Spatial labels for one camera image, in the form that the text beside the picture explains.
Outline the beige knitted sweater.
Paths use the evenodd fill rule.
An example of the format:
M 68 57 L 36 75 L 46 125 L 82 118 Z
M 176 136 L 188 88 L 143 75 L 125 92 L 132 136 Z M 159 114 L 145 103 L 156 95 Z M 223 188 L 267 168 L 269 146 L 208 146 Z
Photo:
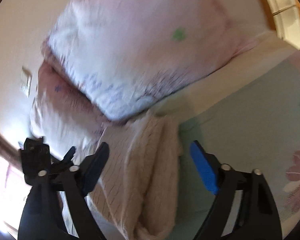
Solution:
M 123 126 L 107 127 L 100 139 L 109 159 L 89 204 L 125 239 L 165 239 L 178 204 L 178 124 L 147 113 Z

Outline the light green floral bedsheet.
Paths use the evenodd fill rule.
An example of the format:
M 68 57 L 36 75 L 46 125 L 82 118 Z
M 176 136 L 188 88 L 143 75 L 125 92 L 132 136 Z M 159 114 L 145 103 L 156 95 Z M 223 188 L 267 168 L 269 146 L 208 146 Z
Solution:
M 170 239 L 193 239 L 212 205 L 190 155 L 198 141 L 238 171 L 260 169 L 283 236 L 300 220 L 300 51 L 272 33 L 208 77 L 152 107 L 179 122 L 179 203 Z

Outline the upper pink floral pillow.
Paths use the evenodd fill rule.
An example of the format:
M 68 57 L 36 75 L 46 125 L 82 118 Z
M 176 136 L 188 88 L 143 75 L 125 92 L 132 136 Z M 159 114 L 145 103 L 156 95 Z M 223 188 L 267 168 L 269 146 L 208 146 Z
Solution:
M 254 46 L 220 0 L 71 0 L 42 54 L 119 121 Z

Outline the pink floral pillow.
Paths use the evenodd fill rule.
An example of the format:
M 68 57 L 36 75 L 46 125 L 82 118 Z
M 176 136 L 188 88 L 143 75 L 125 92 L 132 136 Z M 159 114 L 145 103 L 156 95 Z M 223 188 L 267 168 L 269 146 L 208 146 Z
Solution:
M 63 159 L 75 147 L 75 159 L 80 162 L 96 151 L 109 120 L 85 95 L 43 62 L 38 70 L 30 123 L 32 134 L 45 139 L 52 155 Z
M 254 46 L 220 0 L 71 0 L 42 54 L 119 121 Z

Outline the wooden headboard frame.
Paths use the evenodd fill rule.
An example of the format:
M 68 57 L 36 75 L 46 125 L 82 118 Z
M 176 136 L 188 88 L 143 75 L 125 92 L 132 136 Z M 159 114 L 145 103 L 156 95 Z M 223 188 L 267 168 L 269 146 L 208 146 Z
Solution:
M 270 29 L 278 38 L 300 50 L 300 2 L 298 0 L 260 0 Z

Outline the window with wooden frame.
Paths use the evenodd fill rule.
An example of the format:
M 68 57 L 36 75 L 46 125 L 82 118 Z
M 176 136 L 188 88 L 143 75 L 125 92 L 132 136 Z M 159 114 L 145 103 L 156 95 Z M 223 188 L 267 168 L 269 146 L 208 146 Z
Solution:
M 18 230 L 31 187 L 25 183 L 17 153 L 0 138 L 0 233 L 18 238 Z

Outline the lower pink floral pillow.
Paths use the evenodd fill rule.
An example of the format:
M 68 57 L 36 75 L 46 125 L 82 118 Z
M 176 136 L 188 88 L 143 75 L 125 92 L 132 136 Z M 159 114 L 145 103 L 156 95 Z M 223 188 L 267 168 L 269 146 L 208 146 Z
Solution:
M 75 159 L 80 162 L 96 151 L 109 120 L 85 95 L 43 62 L 38 70 L 30 123 L 32 134 L 45 139 L 52 155 L 63 159 L 75 147 Z

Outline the white wall switch plate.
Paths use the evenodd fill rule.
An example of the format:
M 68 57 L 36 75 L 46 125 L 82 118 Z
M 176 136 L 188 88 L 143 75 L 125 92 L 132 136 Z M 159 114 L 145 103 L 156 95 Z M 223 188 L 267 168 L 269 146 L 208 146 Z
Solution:
M 32 73 L 22 66 L 20 74 L 20 90 L 28 98 L 30 96 Z

